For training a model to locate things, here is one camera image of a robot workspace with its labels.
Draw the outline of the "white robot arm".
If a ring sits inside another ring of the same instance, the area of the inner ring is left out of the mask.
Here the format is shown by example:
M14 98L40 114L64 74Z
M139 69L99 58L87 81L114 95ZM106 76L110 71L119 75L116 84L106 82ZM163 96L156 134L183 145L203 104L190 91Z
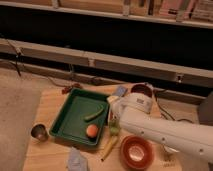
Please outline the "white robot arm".
M152 117L153 99L142 93L107 101L122 129L213 163L213 126Z

